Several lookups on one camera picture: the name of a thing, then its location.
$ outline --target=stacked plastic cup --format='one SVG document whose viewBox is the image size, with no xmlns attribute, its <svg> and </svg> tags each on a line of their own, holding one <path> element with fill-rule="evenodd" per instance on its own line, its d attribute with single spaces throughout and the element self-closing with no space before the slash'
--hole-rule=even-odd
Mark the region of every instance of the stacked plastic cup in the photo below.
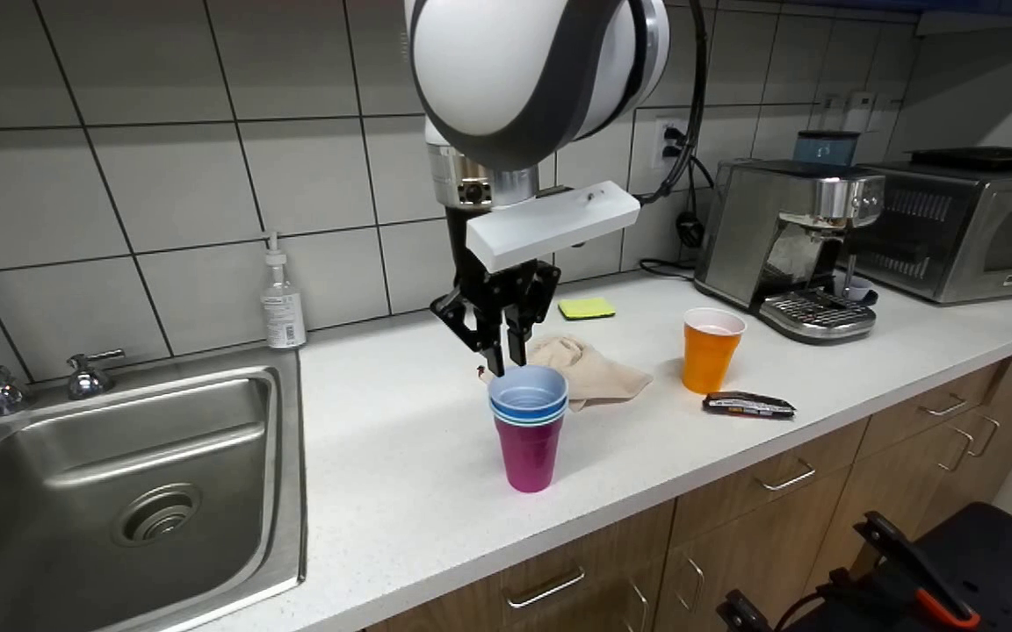
<svg viewBox="0 0 1012 632">
<path fill-rule="evenodd" d="M 526 497 L 549 487 L 567 418 L 567 377 L 549 366 L 511 368 L 492 383 L 492 416 L 511 487 Z"/>
</svg>

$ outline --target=sink drain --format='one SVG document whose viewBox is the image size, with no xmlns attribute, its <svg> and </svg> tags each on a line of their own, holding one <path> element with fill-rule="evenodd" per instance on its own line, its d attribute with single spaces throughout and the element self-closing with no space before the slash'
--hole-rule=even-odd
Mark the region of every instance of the sink drain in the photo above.
<svg viewBox="0 0 1012 632">
<path fill-rule="evenodd" d="M 162 486 L 133 500 L 118 521 L 118 541 L 145 546 L 178 535 L 198 514 L 190 486 Z"/>
</svg>

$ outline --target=microwave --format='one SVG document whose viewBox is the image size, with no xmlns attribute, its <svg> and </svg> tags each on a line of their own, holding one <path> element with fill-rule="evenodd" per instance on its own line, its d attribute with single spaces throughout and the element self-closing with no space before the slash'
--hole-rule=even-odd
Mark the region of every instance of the microwave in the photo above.
<svg viewBox="0 0 1012 632">
<path fill-rule="evenodd" d="M 863 277 L 937 305 L 1012 298 L 1012 151 L 920 151 L 875 174 L 883 219 L 851 233 Z"/>
</svg>

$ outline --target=soap dispenser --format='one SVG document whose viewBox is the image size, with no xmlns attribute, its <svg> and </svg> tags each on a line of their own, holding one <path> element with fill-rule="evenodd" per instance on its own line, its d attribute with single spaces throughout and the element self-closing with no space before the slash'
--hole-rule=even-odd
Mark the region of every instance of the soap dispenser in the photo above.
<svg viewBox="0 0 1012 632">
<path fill-rule="evenodd" d="M 265 305 L 265 327 L 267 327 L 267 348 L 301 348 L 305 345 L 305 321 L 301 321 L 301 294 L 288 277 L 288 257 L 280 249 L 280 239 L 267 237 L 267 270 L 270 285 L 260 298 Z"/>
</svg>

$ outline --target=kitchen counter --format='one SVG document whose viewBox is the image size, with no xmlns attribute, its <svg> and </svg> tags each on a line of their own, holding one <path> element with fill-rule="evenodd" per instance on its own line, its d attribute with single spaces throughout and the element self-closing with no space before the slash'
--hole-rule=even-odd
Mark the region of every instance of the kitchen counter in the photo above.
<svg viewBox="0 0 1012 632">
<path fill-rule="evenodd" d="M 1012 301 L 936 308 L 883 292 L 873 338 L 793 345 L 750 317 L 726 386 L 788 398 L 793 423 L 709 418 L 678 383 L 689 281 L 619 277 L 616 321 L 564 322 L 650 373 L 631 404 L 574 411 L 555 486 L 518 497 L 479 360 L 429 317 L 318 338 L 301 360 L 305 583 L 211 628 L 361 628 L 726 477 L 1012 356 Z"/>
</svg>

